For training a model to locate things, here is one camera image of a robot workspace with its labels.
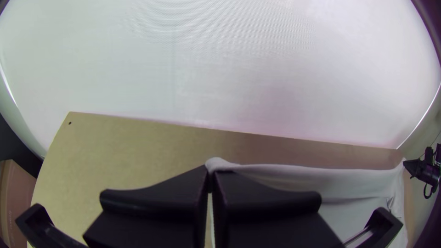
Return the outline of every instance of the white cloth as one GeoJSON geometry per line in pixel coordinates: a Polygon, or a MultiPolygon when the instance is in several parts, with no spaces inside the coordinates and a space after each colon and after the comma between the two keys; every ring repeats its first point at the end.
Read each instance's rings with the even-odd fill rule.
{"type": "Polygon", "coordinates": [[[276,189],[320,193],[319,213],[342,241],[361,231],[376,208],[385,207],[404,224],[389,247],[407,245],[402,162],[389,170],[321,169],[282,164],[239,165],[211,158],[205,166],[210,174],[231,170],[276,189]]]}

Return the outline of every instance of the black cable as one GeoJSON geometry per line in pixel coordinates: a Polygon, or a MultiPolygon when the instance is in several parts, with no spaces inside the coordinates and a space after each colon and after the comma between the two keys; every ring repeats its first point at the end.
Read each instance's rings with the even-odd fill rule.
{"type": "Polygon", "coordinates": [[[424,185],[423,195],[424,195],[424,198],[429,199],[432,196],[432,190],[430,190],[430,194],[427,196],[426,195],[426,187],[427,187],[427,183],[426,183],[426,185],[424,185]]]}

